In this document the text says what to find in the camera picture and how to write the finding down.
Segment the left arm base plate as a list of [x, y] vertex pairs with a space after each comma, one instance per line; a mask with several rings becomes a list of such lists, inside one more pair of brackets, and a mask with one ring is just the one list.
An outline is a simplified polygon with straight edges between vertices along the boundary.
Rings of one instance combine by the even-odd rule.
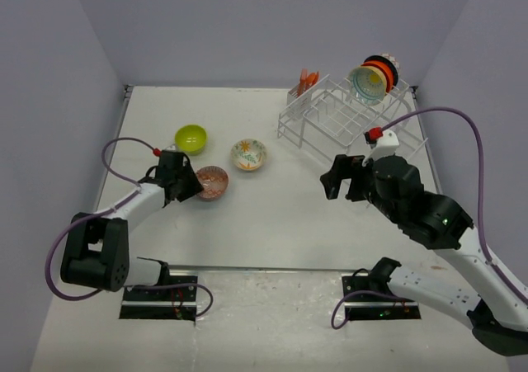
[[195, 275], [170, 275], [168, 284], [190, 286], [169, 290], [125, 290], [120, 306], [119, 319], [130, 320], [196, 320]]

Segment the red patterned glass bowl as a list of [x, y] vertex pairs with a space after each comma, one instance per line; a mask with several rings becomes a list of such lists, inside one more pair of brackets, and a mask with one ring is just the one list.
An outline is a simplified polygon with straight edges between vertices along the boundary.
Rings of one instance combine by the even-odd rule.
[[228, 173], [218, 166], [206, 166], [196, 172], [196, 176], [203, 187], [197, 197], [204, 201], [219, 199], [229, 185]]

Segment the blue yellow sun bowl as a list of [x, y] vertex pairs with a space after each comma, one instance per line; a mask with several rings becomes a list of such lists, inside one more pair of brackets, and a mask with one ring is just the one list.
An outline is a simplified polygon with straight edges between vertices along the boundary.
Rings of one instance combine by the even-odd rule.
[[347, 80], [350, 94], [367, 106], [381, 103], [387, 94], [384, 77], [376, 70], [356, 67], [349, 72]]

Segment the white floral pattern bowl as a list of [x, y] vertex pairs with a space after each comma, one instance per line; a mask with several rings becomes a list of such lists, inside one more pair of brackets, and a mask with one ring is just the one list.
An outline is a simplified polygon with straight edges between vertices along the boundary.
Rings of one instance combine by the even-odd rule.
[[257, 139], [242, 139], [230, 150], [231, 163], [238, 169], [252, 172], [261, 168], [266, 162], [268, 151]]

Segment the lime green bowl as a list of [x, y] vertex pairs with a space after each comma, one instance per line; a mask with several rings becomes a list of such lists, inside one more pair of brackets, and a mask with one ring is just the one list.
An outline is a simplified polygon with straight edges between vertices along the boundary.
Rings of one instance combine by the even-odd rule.
[[175, 145], [183, 153], [198, 155], [207, 144], [207, 133], [199, 125], [184, 125], [174, 136]]

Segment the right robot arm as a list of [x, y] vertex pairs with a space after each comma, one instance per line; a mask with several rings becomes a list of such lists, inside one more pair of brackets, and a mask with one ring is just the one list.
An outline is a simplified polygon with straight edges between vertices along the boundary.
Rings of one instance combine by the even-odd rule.
[[362, 155], [340, 154], [320, 177], [329, 200], [337, 198], [344, 180], [350, 182], [347, 200], [368, 201], [404, 235], [447, 261], [470, 286], [444, 285], [383, 257], [346, 299], [361, 294], [393, 302], [411, 299], [457, 320], [490, 351], [526, 355], [527, 307], [486, 260], [473, 220], [456, 201], [426, 191], [418, 169], [396, 155], [366, 162]]

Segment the orange bowl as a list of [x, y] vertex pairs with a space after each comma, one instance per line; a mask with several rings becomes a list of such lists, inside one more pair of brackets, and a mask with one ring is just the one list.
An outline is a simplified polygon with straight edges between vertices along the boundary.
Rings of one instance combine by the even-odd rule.
[[364, 62], [361, 65], [361, 67], [376, 70], [378, 73], [380, 73], [384, 77], [384, 80], [385, 80], [386, 92], [390, 92], [393, 89], [394, 74], [387, 64], [380, 62], [378, 60], [371, 60], [371, 61]]

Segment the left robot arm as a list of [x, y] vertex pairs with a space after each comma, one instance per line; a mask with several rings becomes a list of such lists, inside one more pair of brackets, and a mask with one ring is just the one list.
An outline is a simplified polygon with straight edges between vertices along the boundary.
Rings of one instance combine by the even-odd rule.
[[203, 187], [183, 152], [158, 151], [158, 165], [150, 171], [152, 176], [139, 180], [134, 191], [107, 210], [73, 217], [60, 267], [63, 282], [111, 292], [142, 285], [154, 300], [170, 294], [172, 281], [158, 270], [143, 273], [143, 280], [129, 280], [129, 235], [151, 215], [190, 199]]

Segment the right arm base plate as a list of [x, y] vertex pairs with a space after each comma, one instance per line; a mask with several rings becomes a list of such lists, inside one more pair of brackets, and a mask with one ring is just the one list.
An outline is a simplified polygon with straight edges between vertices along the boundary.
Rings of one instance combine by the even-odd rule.
[[371, 284], [366, 271], [357, 275], [342, 276], [343, 295], [357, 291], [374, 291], [375, 294], [357, 294], [344, 303], [349, 321], [419, 320], [422, 318], [418, 303], [406, 299], [397, 302], [380, 296], [387, 294], [378, 285]]

